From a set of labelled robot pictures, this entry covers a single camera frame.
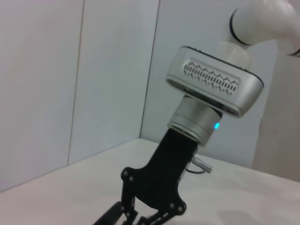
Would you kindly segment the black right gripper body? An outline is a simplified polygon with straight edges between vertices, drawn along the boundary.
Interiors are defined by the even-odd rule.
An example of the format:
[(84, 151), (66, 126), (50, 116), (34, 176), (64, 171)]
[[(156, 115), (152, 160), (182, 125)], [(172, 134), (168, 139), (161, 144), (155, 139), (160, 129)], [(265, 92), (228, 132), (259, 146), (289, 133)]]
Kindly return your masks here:
[(186, 210), (180, 198), (180, 179), (195, 154), (197, 142), (174, 129), (169, 129), (149, 162), (142, 168), (126, 167), (122, 173), (134, 178), (138, 184), (136, 198), (157, 210), (175, 207), (175, 215)]

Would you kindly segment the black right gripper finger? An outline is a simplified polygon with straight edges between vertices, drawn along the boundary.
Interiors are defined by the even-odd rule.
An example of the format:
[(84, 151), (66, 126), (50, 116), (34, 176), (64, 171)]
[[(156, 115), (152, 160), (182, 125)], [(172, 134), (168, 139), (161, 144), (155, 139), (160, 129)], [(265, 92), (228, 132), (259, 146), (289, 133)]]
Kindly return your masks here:
[(126, 221), (123, 225), (132, 225), (138, 212), (135, 210), (135, 197), (138, 193), (138, 184), (134, 181), (134, 178), (129, 175), (121, 175), (123, 181), (121, 206), (123, 207), (123, 213), (126, 216)]
[(164, 210), (157, 210), (157, 212), (149, 217), (141, 217), (138, 220), (138, 225), (163, 225), (175, 216), (175, 207), (170, 206)]

